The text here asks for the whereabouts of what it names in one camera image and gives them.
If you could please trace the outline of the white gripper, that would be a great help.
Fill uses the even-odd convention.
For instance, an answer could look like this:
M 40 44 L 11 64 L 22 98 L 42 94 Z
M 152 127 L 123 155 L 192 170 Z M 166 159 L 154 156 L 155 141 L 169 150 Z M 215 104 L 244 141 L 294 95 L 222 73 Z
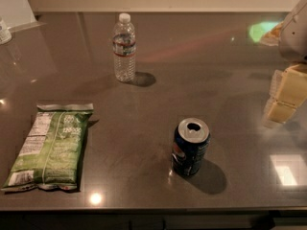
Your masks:
M 290 62 L 284 71 L 275 70 L 270 97 L 264 108 L 265 125 L 285 124 L 307 100 L 307 0 L 299 0 L 286 15 L 279 37 L 279 52 Z

